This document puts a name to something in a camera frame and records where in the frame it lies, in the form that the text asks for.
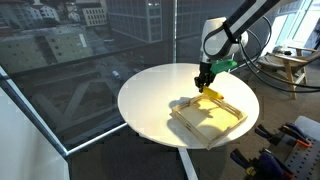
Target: floor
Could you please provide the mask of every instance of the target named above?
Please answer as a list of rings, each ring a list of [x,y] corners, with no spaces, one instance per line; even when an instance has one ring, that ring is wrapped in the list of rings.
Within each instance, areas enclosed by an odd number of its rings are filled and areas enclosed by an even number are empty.
[[[319,86],[320,62],[308,65],[307,72],[308,84]],[[298,94],[298,99],[292,100],[290,93],[263,84],[246,67],[232,74],[241,78],[256,93],[260,103],[256,125],[263,124],[273,131],[284,122],[294,122],[300,115],[320,122],[320,93]],[[232,150],[238,148],[246,158],[254,158],[259,156],[260,149],[268,146],[269,143],[251,129],[225,146],[210,151],[188,150],[188,153],[199,179],[233,180],[243,179],[245,172],[229,158]],[[187,179],[176,148],[141,138],[129,127],[71,155],[68,163],[72,180]]]

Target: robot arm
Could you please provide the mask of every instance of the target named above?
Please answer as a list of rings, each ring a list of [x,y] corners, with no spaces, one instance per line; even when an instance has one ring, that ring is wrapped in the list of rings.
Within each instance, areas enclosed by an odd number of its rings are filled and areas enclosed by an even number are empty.
[[[240,36],[242,43],[246,44],[248,40],[246,30],[279,2],[280,0],[246,0],[228,19],[217,18],[205,22],[202,32],[200,74],[194,79],[200,92],[203,91],[203,86],[209,86],[215,78],[216,72],[210,70],[211,66],[214,66],[212,63],[237,52]]]

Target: round table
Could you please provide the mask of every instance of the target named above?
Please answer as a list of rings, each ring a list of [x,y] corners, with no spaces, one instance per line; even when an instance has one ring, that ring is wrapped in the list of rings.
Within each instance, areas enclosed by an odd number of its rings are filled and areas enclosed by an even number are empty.
[[[141,136],[172,147],[205,148],[181,122],[170,114],[171,108],[197,95],[194,77],[199,64],[165,64],[132,76],[121,88],[118,107],[127,124]],[[209,86],[220,92],[226,102],[248,117],[216,145],[220,146],[249,131],[259,115],[259,102],[252,90],[237,77],[222,72]]]

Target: wooden chair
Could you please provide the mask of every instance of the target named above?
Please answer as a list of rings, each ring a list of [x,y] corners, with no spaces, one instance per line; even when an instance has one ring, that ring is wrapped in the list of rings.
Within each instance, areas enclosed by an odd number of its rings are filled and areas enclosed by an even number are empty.
[[[297,56],[287,56],[284,54],[266,54],[261,56],[257,63],[263,70],[267,70],[272,75],[287,80],[291,83],[299,84],[302,80],[307,84],[307,75],[305,66],[315,60],[320,59],[320,51],[307,48],[293,48]],[[302,51],[311,52],[308,56],[302,56]],[[290,90],[295,91],[296,86],[290,85]],[[295,92],[292,93],[292,99],[297,99]]]

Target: wooden tray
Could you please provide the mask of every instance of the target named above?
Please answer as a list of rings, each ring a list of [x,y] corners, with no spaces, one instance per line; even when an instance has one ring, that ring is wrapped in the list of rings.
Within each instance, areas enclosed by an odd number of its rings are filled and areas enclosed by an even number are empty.
[[[174,106],[172,114],[208,150],[247,118],[244,112],[225,101],[210,98],[205,94]]]

